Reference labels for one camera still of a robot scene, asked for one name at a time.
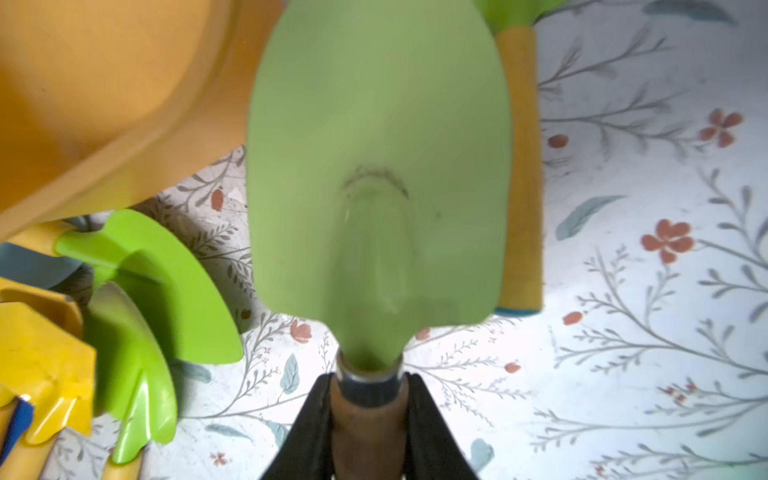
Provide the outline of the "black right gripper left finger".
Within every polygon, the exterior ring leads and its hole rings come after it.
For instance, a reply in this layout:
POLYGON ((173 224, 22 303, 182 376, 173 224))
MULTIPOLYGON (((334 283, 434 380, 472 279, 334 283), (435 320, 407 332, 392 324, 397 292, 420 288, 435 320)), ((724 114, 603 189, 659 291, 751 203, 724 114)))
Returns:
POLYGON ((325 480, 334 475, 331 449, 333 375, 320 375, 262 479, 325 480))

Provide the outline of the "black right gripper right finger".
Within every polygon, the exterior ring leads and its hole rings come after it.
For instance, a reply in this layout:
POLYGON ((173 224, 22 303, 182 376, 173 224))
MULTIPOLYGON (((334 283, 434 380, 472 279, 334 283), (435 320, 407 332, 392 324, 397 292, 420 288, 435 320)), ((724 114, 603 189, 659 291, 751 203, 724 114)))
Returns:
POLYGON ((477 480, 422 377, 411 373, 405 377, 409 388, 405 478, 477 480))

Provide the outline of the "light green trowel wooden handle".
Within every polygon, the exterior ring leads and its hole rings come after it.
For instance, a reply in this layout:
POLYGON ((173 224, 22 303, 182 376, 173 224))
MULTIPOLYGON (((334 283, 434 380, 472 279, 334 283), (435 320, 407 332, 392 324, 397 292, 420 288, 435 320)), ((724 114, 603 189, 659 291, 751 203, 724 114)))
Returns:
POLYGON ((332 479, 406 479, 404 350, 496 308, 512 120, 470 1, 292 1, 250 98, 253 279, 323 323, 332 479))

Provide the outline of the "bright green shovel yellow handle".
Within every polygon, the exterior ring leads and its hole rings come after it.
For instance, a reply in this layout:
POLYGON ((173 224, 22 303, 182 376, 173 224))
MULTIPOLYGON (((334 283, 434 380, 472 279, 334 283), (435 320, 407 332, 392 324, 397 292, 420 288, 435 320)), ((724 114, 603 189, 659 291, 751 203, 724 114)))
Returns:
POLYGON ((94 289, 116 283, 170 359, 223 365, 243 358, 239 331, 207 271, 173 233, 140 212, 115 211, 90 232, 64 221, 44 222, 8 242, 90 265, 94 289))

